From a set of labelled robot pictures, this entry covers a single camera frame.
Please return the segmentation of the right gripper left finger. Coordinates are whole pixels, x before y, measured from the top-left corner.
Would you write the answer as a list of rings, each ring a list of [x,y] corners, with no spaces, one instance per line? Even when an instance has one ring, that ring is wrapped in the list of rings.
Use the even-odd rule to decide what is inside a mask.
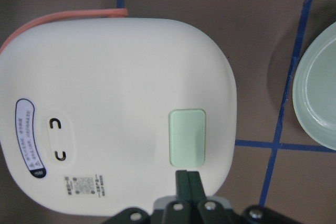
[[[190,185],[188,172],[186,170],[177,170],[175,172],[176,197],[180,200],[190,201]]]

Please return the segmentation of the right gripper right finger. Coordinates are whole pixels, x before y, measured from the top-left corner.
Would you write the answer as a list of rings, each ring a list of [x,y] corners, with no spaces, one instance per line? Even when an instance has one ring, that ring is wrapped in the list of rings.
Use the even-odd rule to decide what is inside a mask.
[[[199,203],[206,199],[204,188],[199,172],[187,172],[188,182],[190,186],[190,195],[192,203]]]

